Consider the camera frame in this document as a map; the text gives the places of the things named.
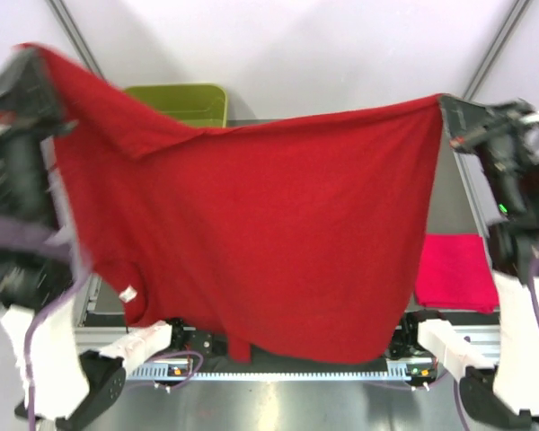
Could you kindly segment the red t shirt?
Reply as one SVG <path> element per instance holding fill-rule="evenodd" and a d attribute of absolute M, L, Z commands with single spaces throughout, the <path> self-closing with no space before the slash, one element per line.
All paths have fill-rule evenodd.
<path fill-rule="evenodd" d="M 252 347 L 354 365 L 410 301 L 441 143 L 436 96 L 192 128 L 38 49 L 75 129 L 54 142 L 77 237 L 126 321 L 180 318 Z"/>

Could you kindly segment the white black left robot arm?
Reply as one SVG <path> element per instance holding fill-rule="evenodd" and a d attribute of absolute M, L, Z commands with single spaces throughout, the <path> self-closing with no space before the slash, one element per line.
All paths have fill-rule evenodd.
<path fill-rule="evenodd" d="M 25 390 L 18 416 L 83 430 L 109 409 L 125 381 L 156 353 L 176 356 L 186 336 L 166 322 L 79 352 L 74 301 L 90 276 L 60 230 L 41 144 L 70 133 L 63 105 L 35 48 L 0 72 L 0 322 Z"/>

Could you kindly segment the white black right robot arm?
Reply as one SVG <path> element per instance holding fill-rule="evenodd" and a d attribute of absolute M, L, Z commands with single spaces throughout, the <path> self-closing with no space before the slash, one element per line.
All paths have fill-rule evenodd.
<path fill-rule="evenodd" d="M 486 241 L 499 298 L 499 359 L 432 310 L 403 315 L 402 346 L 430 353 L 451 375 L 463 425 L 524 430 L 539 424 L 539 110 L 522 100 L 480 104 L 452 95 L 439 106 L 451 149 L 479 159 L 502 214 Z"/>

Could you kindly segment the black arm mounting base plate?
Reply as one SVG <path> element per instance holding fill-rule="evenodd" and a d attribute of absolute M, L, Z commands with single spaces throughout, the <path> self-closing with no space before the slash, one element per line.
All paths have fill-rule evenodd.
<path fill-rule="evenodd" d="M 245 362 L 238 362 L 229 356 L 229 344 L 226 336 L 208 332 L 204 330 L 195 330 L 183 325 L 183 320 L 173 319 L 172 345 L 182 349 L 194 350 L 204 357 L 204 364 L 201 368 L 208 371 L 235 371 L 239 368 L 252 369 L 253 371 L 278 371 L 278 370 L 297 370 L 319 369 L 327 370 L 345 370 L 350 367 L 369 367 L 373 363 L 385 360 L 405 360 L 413 358 L 427 358 L 435 363 L 431 356 L 425 353 L 409 354 L 398 357 L 401 349 L 395 344 L 390 345 L 390 350 L 384 352 L 381 356 L 357 364 L 334 364 L 327 362 L 315 362 L 307 359 L 293 358 L 289 356 L 279 356 L 265 351 L 259 347 L 252 347 L 250 358 Z"/>

